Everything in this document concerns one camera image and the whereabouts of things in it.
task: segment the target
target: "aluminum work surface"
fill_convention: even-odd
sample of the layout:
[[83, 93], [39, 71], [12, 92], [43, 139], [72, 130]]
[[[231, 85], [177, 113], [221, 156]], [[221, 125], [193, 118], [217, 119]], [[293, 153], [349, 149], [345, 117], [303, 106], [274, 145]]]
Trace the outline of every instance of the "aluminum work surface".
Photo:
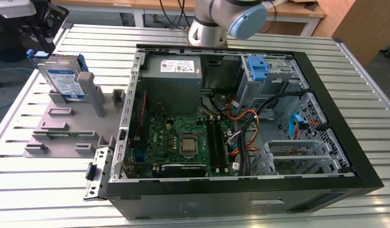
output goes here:
[[[59, 34], [56, 53], [83, 53], [104, 93], [128, 85], [137, 43], [186, 45], [185, 31], [158, 28], [74, 25]], [[314, 213], [127, 221], [108, 201], [83, 201], [91, 159], [23, 158], [50, 102], [50, 87], [35, 71], [0, 124], [2, 227], [334, 228], [357, 224], [390, 228], [390, 106], [342, 45], [329, 38], [279, 35], [257, 35], [246, 41], [229, 38], [229, 45], [307, 53], [386, 187]]]

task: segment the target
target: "blue hard drive label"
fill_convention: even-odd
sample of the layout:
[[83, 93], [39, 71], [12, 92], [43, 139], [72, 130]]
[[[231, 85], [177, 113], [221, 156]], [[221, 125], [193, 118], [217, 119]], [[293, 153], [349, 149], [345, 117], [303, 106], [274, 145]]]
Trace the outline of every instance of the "blue hard drive label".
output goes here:
[[64, 97], [80, 99], [83, 91], [72, 70], [48, 70], [51, 81]]

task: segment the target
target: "metal bracket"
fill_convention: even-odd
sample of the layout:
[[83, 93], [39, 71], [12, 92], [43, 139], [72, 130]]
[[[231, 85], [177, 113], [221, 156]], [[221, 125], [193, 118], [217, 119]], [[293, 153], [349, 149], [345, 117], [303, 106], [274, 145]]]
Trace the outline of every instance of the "metal bracket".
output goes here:
[[114, 150], [103, 147], [96, 150], [94, 161], [87, 169], [87, 187], [84, 201], [107, 200], [104, 197], [110, 168], [112, 164]]

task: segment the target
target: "wooden table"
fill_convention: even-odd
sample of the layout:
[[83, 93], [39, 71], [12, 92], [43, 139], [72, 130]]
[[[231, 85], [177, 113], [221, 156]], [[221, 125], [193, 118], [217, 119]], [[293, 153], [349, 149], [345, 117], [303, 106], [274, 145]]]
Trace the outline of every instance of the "wooden table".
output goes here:
[[[194, 16], [195, 0], [187, 0], [185, 12]], [[145, 14], [163, 14], [159, 0], [52, 0], [52, 3], [70, 10], [133, 13], [137, 27], [145, 27]], [[177, 0], [163, 0], [166, 13], [181, 15]], [[311, 36], [326, 13], [317, 6], [315, 11], [305, 9], [305, 4], [286, 2], [277, 6], [277, 21], [305, 23], [302, 36]], [[269, 9], [267, 20], [274, 20], [274, 8]]]

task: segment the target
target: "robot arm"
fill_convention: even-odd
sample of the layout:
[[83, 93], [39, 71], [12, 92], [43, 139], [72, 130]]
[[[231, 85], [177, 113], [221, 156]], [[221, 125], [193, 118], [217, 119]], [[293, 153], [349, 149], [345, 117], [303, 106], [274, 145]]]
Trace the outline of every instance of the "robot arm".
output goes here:
[[235, 39], [250, 38], [266, 22], [262, 0], [198, 0], [189, 31], [193, 46], [223, 47], [226, 32]]

